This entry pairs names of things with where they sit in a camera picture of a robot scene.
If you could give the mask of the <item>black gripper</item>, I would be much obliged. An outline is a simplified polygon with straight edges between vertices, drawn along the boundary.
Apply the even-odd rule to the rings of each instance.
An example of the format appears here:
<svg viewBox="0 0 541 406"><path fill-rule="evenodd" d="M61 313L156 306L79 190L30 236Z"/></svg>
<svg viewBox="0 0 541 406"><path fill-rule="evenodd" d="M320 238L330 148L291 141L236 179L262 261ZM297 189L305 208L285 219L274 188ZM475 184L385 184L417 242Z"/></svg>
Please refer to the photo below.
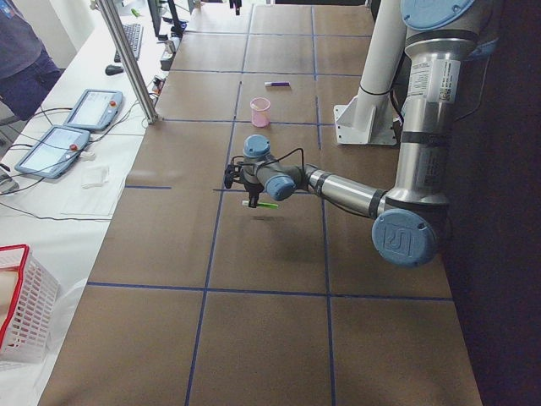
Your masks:
<svg viewBox="0 0 541 406"><path fill-rule="evenodd" d="M234 10L236 15L240 15L242 0L230 0L230 8Z"/></svg>
<svg viewBox="0 0 541 406"><path fill-rule="evenodd" d="M249 193L249 207L256 208L259 202L259 195L262 192L262 184L245 180L244 188Z"/></svg>

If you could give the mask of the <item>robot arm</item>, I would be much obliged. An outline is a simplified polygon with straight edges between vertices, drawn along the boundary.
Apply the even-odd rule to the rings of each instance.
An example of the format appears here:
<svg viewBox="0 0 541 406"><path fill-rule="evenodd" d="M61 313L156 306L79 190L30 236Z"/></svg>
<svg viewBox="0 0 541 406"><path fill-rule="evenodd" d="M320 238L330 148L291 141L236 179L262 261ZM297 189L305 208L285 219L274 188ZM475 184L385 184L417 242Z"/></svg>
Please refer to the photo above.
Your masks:
<svg viewBox="0 0 541 406"><path fill-rule="evenodd" d="M499 1L383 1L358 94L334 108L342 145L394 145L396 181L382 190L308 163L285 166L269 140L249 136L227 166L224 184L244 186L249 207L260 193L281 201L302 189L373 220L379 254L415 267L436 255L445 231L443 193L449 133L466 61L488 56L497 42Z"/></svg>

